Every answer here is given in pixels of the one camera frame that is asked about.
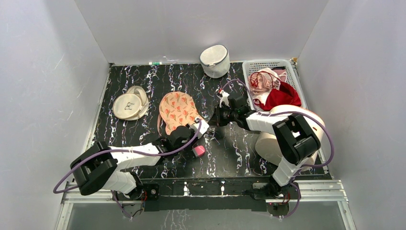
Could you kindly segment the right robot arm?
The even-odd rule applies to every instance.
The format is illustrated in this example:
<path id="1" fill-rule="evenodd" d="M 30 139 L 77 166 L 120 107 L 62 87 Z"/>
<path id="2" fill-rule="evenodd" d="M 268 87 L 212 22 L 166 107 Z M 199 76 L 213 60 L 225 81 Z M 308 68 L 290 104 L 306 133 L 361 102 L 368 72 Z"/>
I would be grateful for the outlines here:
<path id="1" fill-rule="evenodd" d="M 270 181 L 252 194 L 283 198 L 289 184 L 303 167 L 310 167 L 309 159 L 320 149 L 324 121 L 313 112 L 295 105 L 278 105 L 271 111 L 255 111 L 242 99 L 229 99 L 214 109 L 208 124 L 223 127 L 235 122 L 240 128 L 268 133 L 276 138 L 271 150 L 280 150 L 282 158 Z"/>

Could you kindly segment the floral mesh laundry bag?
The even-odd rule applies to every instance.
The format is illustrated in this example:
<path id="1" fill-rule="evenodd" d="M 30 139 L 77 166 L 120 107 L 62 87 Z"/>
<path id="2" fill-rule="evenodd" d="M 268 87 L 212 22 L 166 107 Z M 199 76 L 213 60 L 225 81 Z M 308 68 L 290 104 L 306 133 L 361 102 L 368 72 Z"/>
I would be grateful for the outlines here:
<path id="1" fill-rule="evenodd" d="M 197 111 L 193 98 L 183 92 L 169 92 L 162 98 L 159 107 L 158 124 L 165 123 L 165 133 L 170 135 L 179 126 L 194 124 L 195 118 L 203 118 Z"/>

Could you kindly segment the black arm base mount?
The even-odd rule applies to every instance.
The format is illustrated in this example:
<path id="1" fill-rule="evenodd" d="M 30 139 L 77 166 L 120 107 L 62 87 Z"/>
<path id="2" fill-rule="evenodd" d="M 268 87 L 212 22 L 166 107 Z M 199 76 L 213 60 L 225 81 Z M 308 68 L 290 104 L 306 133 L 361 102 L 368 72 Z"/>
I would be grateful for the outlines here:
<path id="1" fill-rule="evenodd" d="M 274 215 L 288 213 L 288 202 L 296 197 L 295 189 L 288 186 L 277 197 L 263 193 L 252 194 L 254 188 L 261 189 L 270 177 L 226 177 L 187 180 L 142 180 L 147 189 L 139 199 L 126 198 L 114 192 L 131 216 L 141 210 L 146 212 L 189 210 L 235 210 L 270 211 Z"/>

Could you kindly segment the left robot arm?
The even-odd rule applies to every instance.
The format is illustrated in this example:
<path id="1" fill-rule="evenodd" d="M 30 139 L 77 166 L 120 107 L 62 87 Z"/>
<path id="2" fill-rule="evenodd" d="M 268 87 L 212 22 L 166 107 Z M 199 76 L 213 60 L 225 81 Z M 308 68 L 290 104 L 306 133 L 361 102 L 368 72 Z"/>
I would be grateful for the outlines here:
<path id="1" fill-rule="evenodd" d="M 190 150 L 202 134 L 203 127 L 194 124 L 179 126 L 169 136 L 142 146 L 109 147 L 104 141 L 97 142 L 76 158 L 70 168 L 83 196 L 112 190 L 126 198 L 139 199 L 147 187 L 130 169 L 156 166 L 181 151 Z"/>

